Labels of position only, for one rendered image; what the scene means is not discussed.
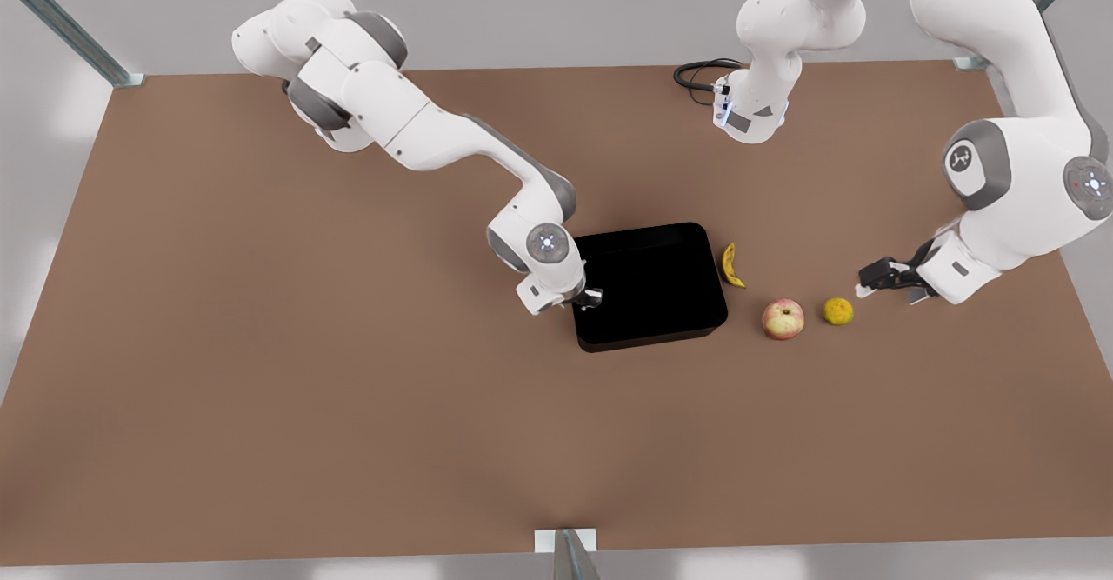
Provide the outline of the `black square tray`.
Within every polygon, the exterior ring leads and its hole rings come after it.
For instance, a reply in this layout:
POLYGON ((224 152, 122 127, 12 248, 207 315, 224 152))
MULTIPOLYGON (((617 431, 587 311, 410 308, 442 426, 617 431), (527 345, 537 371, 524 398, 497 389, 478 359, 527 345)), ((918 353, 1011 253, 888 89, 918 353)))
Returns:
POLYGON ((573 311, 588 353, 708 336, 729 311, 718 263, 699 223, 673 223, 577 237, 587 287, 598 306, 573 311))

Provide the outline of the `red yellow apple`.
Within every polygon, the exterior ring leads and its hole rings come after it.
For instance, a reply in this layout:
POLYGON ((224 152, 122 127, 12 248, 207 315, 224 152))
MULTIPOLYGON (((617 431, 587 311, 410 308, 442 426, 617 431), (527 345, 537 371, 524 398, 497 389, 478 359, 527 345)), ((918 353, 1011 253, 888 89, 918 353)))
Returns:
POLYGON ((775 341, 792 340, 802 333, 804 311, 795 299, 774 299, 764 308, 764 334, 775 341))

